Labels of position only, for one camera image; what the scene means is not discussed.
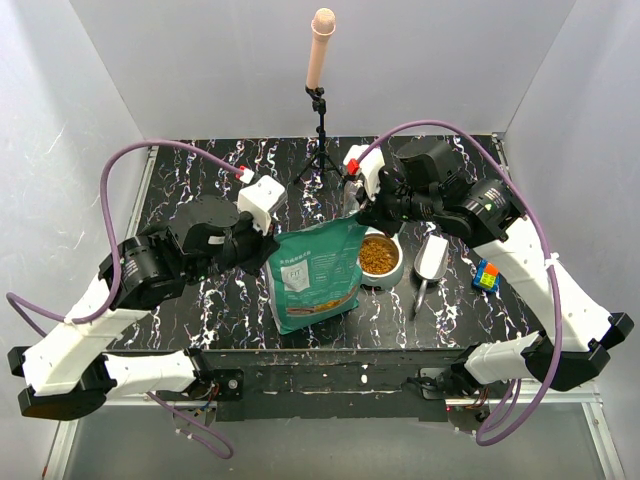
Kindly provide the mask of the black tripod stand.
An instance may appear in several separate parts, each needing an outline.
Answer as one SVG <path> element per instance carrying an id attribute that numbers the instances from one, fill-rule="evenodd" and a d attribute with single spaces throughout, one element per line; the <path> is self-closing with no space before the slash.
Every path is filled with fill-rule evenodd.
<path id="1" fill-rule="evenodd" d="M 319 125 L 316 127 L 317 144 L 314 147 L 310 159 L 302 168 L 300 173 L 294 178 L 293 183 L 298 184 L 302 176 L 308 170 L 318 171 L 320 178 L 330 171 L 336 172 L 341 179 L 344 178 L 340 167 L 331 159 L 327 151 L 327 137 L 325 129 L 326 101 L 324 99 L 324 89 L 322 87 L 309 88 L 305 87 L 305 92 L 312 101 L 313 111 L 319 115 Z"/>

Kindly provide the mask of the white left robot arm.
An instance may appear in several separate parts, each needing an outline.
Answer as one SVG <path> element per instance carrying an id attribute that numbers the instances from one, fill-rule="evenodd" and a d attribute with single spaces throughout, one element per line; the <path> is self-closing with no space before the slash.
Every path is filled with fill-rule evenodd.
<path id="1" fill-rule="evenodd" d="M 26 383 L 18 395 L 25 417 L 69 421 L 84 417 L 107 400 L 146 391 L 179 392 L 205 398 L 213 386 L 195 350 L 151 356 L 109 354 L 107 346 L 123 330 L 166 300 L 236 267 L 256 276 L 279 245 L 272 216 L 281 201 L 232 203 L 206 195 L 179 207 L 177 216 L 141 230 L 118 246 L 122 276 L 106 258 L 73 312 L 95 305 L 107 310 L 81 325 L 63 322 L 31 347 L 8 353 L 10 370 Z"/>

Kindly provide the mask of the beige microphone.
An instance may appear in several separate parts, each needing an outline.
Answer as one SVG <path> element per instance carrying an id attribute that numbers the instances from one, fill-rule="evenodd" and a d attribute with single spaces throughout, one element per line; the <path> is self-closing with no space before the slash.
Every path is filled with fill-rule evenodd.
<path id="1" fill-rule="evenodd" d="M 331 9 L 321 8 L 316 11 L 311 21 L 312 43 L 305 82 L 305 87 L 310 90 L 319 87 L 328 42 L 335 28 L 336 17 Z"/>

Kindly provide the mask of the aluminium rail frame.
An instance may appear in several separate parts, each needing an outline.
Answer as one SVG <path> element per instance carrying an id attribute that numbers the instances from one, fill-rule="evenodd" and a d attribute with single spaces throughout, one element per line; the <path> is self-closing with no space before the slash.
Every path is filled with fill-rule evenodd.
<path id="1" fill-rule="evenodd" d="M 144 397 L 61 425 L 47 479 L 621 479 L 600 393 L 550 393 L 507 440 L 480 447 L 458 400 L 441 422 L 414 418 L 221 423 L 235 454 Z"/>

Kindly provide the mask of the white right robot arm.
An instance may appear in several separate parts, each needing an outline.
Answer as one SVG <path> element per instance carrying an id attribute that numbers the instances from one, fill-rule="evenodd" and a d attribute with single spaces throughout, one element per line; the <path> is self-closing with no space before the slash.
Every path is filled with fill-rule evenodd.
<path id="1" fill-rule="evenodd" d="M 438 379 L 440 390 L 475 397 L 498 381 L 536 379 L 565 392 L 597 377 L 609 352 L 631 333 L 625 313 L 598 305 L 543 251 L 523 202 L 501 178 L 469 180 L 451 145 L 412 140 L 386 166 L 379 148 L 354 145 L 343 165 L 361 181 L 358 221 L 388 236 L 427 221 L 456 237 L 516 291 L 541 324 L 520 339 L 467 348 Z"/>

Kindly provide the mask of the teal double pet bowl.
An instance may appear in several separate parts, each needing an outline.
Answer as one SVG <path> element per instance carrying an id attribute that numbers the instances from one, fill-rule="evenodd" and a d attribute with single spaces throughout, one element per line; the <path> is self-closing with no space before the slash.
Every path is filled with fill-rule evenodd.
<path id="1" fill-rule="evenodd" d="M 378 290 L 394 288 L 404 275 L 404 260 L 398 235 L 389 237 L 369 228 L 358 257 L 358 265 L 362 270 L 361 284 Z"/>

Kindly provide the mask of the blue yellow small toy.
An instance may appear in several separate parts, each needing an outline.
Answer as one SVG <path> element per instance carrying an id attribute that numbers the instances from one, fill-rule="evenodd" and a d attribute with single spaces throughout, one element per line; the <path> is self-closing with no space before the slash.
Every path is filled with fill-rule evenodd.
<path id="1" fill-rule="evenodd" d="M 488 260 L 482 259 L 477 265 L 472 286 L 487 293 L 496 293 L 499 289 L 499 285 L 499 269 Z"/>

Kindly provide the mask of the green pet food bag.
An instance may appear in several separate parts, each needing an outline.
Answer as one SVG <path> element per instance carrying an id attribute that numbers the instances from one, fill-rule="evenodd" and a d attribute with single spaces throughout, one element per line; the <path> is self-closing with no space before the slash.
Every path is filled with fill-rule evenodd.
<path id="1" fill-rule="evenodd" d="M 276 236 L 265 264 L 269 307 L 278 332 L 290 334 L 358 306 L 360 249 L 367 227 L 357 221 L 355 187 L 344 192 L 343 215 Z"/>

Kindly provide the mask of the silver metal scoop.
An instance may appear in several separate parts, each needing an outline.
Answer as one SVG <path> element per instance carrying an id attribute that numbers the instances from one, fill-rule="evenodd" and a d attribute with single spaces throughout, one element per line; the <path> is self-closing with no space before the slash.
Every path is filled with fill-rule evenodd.
<path id="1" fill-rule="evenodd" d="M 448 260 L 449 241 L 438 235 L 429 235 L 414 259 L 413 270 L 421 281 L 413 307 L 415 317 L 422 308 L 429 285 L 445 276 Z"/>

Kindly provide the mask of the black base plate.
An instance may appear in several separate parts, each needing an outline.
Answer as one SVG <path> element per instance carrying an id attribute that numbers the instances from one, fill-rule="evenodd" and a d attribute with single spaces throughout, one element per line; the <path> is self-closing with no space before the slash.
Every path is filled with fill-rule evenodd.
<path id="1" fill-rule="evenodd" d="M 204 404 L 209 388 L 216 419 L 447 419 L 445 397 L 411 384 L 434 376 L 459 349 L 205 350 L 197 353 L 198 383 L 186 393 L 161 387 L 163 400 Z"/>

